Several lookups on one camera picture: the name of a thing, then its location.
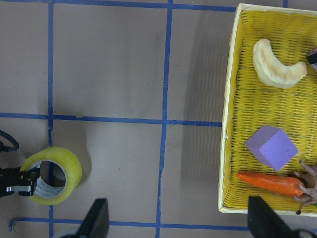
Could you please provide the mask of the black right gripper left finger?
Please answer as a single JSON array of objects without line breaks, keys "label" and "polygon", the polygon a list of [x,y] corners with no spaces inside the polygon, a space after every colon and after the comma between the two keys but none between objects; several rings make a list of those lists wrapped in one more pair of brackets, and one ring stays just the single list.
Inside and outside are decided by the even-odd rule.
[{"label": "black right gripper left finger", "polygon": [[109,212],[106,198],[98,198],[89,209],[77,230],[76,238],[106,238],[109,231]]}]

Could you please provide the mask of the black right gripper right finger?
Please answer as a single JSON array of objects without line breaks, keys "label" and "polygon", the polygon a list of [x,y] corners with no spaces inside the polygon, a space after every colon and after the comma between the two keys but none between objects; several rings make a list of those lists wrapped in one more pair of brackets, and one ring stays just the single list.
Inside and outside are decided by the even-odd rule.
[{"label": "black right gripper right finger", "polygon": [[292,230],[260,196],[248,198],[248,228],[254,238],[292,238]]}]

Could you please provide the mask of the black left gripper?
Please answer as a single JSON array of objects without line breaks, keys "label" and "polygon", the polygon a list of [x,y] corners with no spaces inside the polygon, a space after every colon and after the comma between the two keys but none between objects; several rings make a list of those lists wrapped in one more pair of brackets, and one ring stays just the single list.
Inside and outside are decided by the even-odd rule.
[{"label": "black left gripper", "polygon": [[18,193],[20,196],[33,196],[40,177],[40,169],[33,168],[21,171],[17,168],[0,169],[0,196],[9,196]]}]

